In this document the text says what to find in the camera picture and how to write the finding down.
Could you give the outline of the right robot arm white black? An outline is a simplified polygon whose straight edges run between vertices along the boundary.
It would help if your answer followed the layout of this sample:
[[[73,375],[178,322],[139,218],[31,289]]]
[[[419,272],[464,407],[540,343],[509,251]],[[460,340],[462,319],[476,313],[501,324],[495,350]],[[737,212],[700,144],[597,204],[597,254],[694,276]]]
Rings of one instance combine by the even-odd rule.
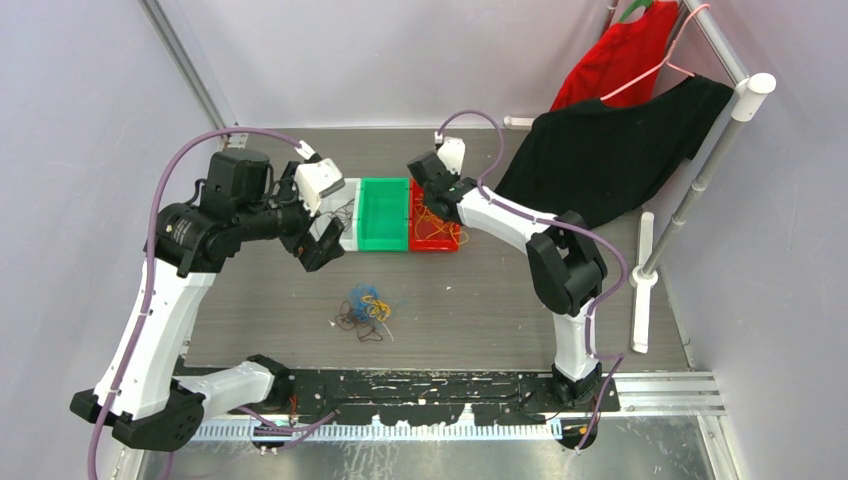
[[[607,267],[581,217],[573,212],[557,217],[509,201],[450,172],[434,151],[407,168],[423,190],[425,206],[440,219],[486,232],[525,254],[534,292],[554,323],[552,393],[565,409],[582,409],[602,381],[589,307],[602,293]]]

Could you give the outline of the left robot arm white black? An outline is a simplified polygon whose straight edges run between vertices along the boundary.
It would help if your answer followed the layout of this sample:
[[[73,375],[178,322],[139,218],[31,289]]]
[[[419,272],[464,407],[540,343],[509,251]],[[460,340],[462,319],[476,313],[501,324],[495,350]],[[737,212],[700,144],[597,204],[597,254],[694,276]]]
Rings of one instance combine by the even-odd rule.
[[[276,173],[254,150],[215,153],[192,199],[158,212],[116,354],[94,388],[73,396],[72,412],[102,421],[127,447],[174,452],[208,419],[254,404],[269,413],[285,409],[293,378],[267,356],[200,376],[178,376],[175,367],[204,296],[243,244],[277,240],[308,272],[344,254],[339,220],[312,233],[324,199],[344,184],[335,162],[316,154]]]

